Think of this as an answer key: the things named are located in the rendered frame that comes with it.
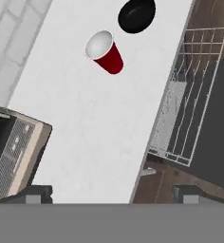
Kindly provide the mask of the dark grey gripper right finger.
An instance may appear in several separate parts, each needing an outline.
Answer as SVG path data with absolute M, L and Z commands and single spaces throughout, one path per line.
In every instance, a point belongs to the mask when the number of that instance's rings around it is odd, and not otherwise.
M 175 185 L 174 198 L 180 204 L 224 204 L 224 198 L 210 195 L 195 185 Z

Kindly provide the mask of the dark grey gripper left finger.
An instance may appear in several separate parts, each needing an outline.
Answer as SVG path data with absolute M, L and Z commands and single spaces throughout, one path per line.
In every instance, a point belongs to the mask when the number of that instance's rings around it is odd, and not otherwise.
M 0 204 L 52 204 L 52 193 L 51 185 L 30 185 L 16 195 L 1 198 Z

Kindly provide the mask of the dark grey dishwasher door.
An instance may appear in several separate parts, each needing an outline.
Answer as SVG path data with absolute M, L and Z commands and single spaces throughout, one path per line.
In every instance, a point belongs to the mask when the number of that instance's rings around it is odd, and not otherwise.
M 177 168 L 224 188 L 224 58 L 216 72 L 192 163 Z

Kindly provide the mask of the red plastic cup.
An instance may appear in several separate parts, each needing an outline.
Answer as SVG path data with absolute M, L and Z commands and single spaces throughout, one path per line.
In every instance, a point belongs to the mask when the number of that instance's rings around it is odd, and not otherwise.
M 123 69 L 121 54 L 113 34 L 108 30 L 100 30 L 92 35 L 86 43 L 84 54 L 109 74 L 116 75 Z

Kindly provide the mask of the black bowl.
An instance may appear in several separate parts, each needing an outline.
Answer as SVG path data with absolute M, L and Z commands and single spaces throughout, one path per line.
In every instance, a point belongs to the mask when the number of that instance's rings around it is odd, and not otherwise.
M 147 29 L 155 15 L 155 0 L 128 0 L 118 14 L 118 23 L 126 33 L 136 34 Z

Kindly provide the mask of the beige microwave oven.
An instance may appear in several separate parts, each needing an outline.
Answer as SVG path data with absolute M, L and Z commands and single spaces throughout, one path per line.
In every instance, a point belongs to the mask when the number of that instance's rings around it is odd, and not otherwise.
M 51 131 L 48 123 L 0 106 L 0 199 L 32 183 Z

